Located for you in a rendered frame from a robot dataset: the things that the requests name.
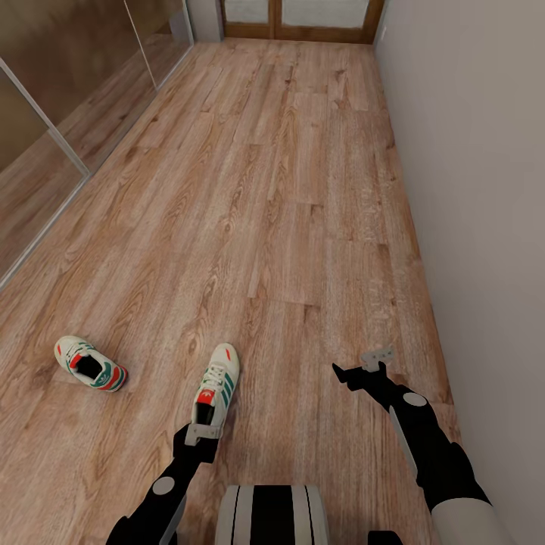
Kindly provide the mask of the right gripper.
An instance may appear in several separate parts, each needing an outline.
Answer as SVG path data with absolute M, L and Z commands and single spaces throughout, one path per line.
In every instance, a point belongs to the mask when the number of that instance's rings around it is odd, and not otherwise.
M 386 364 L 381 361 L 378 363 L 380 370 L 377 372 L 368 372 L 361 367 L 349 369 L 344 371 L 341 367 L 338 367 L 335 363 L 332 367 L 337 374 L 340 383 L 346 383 L 349 389 L 352 391 L 364 389 L 368 394 L 375 398 L 375 389 L 380 383 L 385 380 L 390 380 L 386 374 Z

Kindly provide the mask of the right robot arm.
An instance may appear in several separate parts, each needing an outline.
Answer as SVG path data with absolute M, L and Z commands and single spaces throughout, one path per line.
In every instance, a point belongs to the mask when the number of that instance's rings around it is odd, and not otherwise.
M 421 394 L 387 377 L 383 360 L 390 347 L 366 352 L 358 368 L 332 367 L 340 383 L 364 389 L 391 415 L 409 467 L 431 513 L 441 545 L 517 545 L 503 520 L 475 481 L 472 464 L 457 442 L 438 426 L 434 409 Z

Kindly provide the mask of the gym shoe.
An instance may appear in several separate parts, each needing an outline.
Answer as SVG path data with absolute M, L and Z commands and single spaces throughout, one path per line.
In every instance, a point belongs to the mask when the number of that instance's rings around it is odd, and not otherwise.
M 238 354 L 232 344 L 218 344 L 195 395 L 191 423 L 224 428 L 238 382 L 239 364 Z
M 54 348 L 61 367 L 92 388 L 116 392 L 127 379 L 128 372 L 124 367 L 113 363 L 82 338 L 66 335 Z

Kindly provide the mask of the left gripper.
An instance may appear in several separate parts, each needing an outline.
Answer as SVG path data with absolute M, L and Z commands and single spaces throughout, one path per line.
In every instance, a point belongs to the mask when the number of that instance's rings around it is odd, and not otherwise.
M 185 439 L 186 439 L 186 434 L 188 431 L 188 425 L 186 427 L 184 426 L 174 436 L 173 457 L 174 457 L 174 460 L 178 458 L 188 459 L 194 466 L 193 475 L 195 475 L 200 465 L 200 462 L 213 463 L 215 458 L 215 453 L 216 453 L 217 441 L 212 438 L 201 437 L 201 440 L 199 441 L 199 443 L 196 444 L 196 446 L 187 446 L 185 444 Z

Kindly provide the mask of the robot trunk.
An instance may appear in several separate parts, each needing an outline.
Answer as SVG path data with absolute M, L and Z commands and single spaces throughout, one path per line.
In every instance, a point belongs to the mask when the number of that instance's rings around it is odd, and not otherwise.
M 229 485 L 215 545 L 330 545 L 316 485 Z

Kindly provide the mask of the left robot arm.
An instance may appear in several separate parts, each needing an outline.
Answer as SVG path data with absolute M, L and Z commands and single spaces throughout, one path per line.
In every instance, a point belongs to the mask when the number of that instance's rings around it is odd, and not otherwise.
M 174 460 L 152 484 L 145 502 L 114 526 L 105 545 L 169 545 L 186 505 L 186 491 L 200 462 L 213 463 L 221 426 L 188 423 L 173 439 Z

